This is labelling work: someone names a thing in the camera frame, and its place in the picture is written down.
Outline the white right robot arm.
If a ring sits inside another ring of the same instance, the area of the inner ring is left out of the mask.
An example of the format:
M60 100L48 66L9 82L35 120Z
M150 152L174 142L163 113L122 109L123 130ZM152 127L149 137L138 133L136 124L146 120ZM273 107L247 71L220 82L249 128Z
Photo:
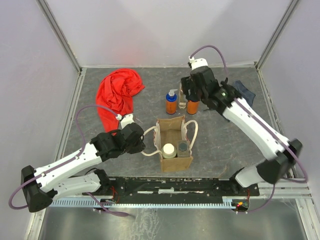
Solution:
M233 178L242 188L267 182L276 184L298 163L303 144L289 140L267 124L248 104L244 95L228 80L219 82L208 65L190 64L190 75L181 78L183 94L189 101L201 101L209 110L234 123L259 148L265 160L237 171Z

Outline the square clear dark-cap bottle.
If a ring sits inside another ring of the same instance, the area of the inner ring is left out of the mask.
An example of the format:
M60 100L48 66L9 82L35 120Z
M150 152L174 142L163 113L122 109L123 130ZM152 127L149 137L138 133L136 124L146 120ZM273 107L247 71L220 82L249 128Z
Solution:
M187 140L180 140L177 142L177 157L189 158L190 157L190 144Z

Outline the clear yellow liquid bottle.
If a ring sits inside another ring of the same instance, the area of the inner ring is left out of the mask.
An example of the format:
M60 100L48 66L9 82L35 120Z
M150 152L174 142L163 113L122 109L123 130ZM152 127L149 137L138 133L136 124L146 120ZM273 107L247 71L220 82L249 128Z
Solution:
M178 89L178 107L180 109L185 109L187 107L187 99L186 96L183 92L182 84L179 84L179 89Z

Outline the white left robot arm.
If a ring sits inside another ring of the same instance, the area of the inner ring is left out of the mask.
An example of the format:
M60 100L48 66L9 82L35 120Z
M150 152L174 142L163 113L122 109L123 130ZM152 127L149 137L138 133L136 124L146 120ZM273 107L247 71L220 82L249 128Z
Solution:
M86 168L116 159L122 154L136 154L145 149L144 131L137 123L123 129L99 133L79 151L52 164L21 171L22 191L29 212L39 212L53 201L75 194L106 193L111 181L102 169L82 176L76 174Z

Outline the printed canvas tote bag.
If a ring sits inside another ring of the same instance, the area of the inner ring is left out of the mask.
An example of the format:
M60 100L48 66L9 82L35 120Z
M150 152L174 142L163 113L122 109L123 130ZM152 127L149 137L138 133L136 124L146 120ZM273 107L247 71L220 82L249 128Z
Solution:
M194 124L194 133L192 139L188 139L188 125ZM196 120L186 121L184 115L174 117L174 118L159 118L156 124L149 129L144 131L144 136L152 132L153 134L153 145L156 151L152 153L146 153L142 151L141 153L146 157L151 157L153 155L158 155L161 165L162 172L179 172L187 170L192 161L192 150L194 143L198 135L198 122ZM181 140L187 140L189 142L190 157L176 157L172 159L164 159L162 156L162 148L165 144L172 144L177 149L177 143Z

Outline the white cap cream bottle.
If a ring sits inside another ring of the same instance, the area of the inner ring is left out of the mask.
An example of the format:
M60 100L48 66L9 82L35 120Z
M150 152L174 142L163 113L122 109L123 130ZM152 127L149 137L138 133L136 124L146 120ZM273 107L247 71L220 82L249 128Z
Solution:
M171 143L166 143L163 147L162 147L162 157L164 159L173 159L176 157L177 155L177 149L176 147L171 144Z

